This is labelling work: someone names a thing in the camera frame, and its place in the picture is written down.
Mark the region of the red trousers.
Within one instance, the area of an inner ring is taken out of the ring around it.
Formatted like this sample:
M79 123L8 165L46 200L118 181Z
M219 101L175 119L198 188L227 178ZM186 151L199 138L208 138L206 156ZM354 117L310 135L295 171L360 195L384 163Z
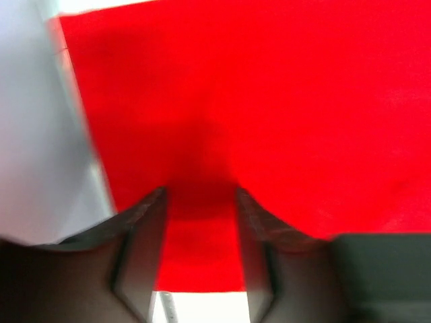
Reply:
M168 190L159 290L242 290L237 186L318 238L430 231L429 1L150 1L59 21L116 208Z

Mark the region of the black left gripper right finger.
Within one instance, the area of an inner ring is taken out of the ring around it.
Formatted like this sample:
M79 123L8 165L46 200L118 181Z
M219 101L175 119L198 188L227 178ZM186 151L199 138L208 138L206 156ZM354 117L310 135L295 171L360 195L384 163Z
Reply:
M251 322L429 322L430 236L309 236L236 190Z

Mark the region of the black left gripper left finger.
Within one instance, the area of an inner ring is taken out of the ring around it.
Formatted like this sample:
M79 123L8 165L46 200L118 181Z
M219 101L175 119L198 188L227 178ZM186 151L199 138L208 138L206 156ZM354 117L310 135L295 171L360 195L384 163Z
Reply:
M57 244L1 239L2 322L149 322L167 192Z

